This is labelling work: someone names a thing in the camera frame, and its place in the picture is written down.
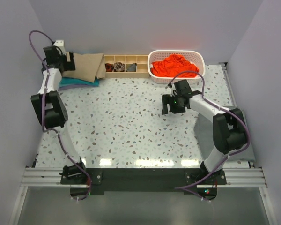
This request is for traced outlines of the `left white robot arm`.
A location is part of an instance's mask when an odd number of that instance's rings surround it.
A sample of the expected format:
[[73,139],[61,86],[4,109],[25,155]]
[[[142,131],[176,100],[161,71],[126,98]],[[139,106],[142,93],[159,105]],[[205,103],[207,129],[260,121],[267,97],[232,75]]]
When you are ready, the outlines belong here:
[[59,84],[65,71],[74,71],[74,54],[70,52],[70,60],[63,42],[44,47],[45,59],[42,60],[43,81],[37,94],[30,97],[31,103],[42,126],[43,132],[53,131],[57,135],[64,167],[77,184],[88,178],[85,164],[76,151],[68,131],[68,113],[59,95]]

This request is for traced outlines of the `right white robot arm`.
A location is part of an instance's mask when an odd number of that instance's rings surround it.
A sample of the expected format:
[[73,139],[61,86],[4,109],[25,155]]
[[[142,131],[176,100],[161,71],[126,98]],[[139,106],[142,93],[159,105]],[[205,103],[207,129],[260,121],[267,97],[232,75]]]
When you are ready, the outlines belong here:
[[251,138],[243,113],[238,108],[228,109],[204,97],[200,91],[193,91],[187,80],[169,83],[170,94],[162,95],[162,115],[184,113],[192,109],[212,124],[213,149],[200,165],[199,178],[204,184],[215,180],[229,157],[246,150]]

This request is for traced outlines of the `beige t shirt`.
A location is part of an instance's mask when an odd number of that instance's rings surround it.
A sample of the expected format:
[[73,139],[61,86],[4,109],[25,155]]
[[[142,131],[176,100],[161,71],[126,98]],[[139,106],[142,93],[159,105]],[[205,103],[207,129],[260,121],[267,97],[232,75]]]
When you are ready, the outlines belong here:
[[74,53],[74,71],[65,71],[64,77],[75,78],[93,83],[95,79],[106,77],[105,56],[103,53],[97,54],[77,54]]

